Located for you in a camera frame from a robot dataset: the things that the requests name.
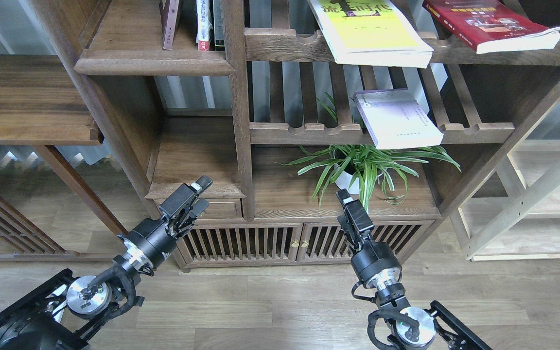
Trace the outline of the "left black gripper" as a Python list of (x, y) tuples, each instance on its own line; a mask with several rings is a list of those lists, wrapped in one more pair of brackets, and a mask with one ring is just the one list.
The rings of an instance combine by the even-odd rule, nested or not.
[(160, 219), (144, 219), (128, 234), (118, 235), (126, 246), (122, 259), (138, 273), (153, 273), (173, 253), (178, 239), (207, 210), (209, 202), (199, 196), (212, 184), (206, 175), (191, 185), (181, 184), (158, 207)]

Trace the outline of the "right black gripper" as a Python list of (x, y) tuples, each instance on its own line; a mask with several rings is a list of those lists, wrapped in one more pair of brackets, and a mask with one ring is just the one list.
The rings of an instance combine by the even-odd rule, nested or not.
[(387, 243), (372, 238), (375, 226), (362, 202), (353, 199), (347, 189), (337, 191), (336, 197), (344, 209), (338, 221), (353, 254), (350, 262), (360, 283), (364, 287), (399, 283), (402, 266)]

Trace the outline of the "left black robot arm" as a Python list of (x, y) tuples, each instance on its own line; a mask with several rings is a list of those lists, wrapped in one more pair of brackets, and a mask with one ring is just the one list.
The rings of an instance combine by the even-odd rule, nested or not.
[(180, 185), (160, 205), (160, 219), (120, 235), (126, 252), (99, 275), (76, 278), (64, 269), (3, 310), (0, 350), (88, 350), (109, 320), (143, 304), (136, 292), (141, 276), (153, 276), (191, 230), (209, 205), (200, 195), (211, 185), (207, 176)]

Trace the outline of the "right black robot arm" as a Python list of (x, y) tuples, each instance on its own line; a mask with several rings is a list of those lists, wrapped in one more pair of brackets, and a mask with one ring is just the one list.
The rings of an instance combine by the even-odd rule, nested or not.
[(357, 286), (374, 288), (373, 297), (360, 300), (377, 308), (367, 318), (367, 335), (380, 350), (426, 350), (440, 336), (450, 350), (488, 350), (489, 346), (440, 302), (429, 309), (413, 307), (402, 285), (402, 265), (389, 244), (371, 236), (375, 228), (362, 203), (347, 190), (336, 193), (344, 213), (338, 221), (352, 253)]

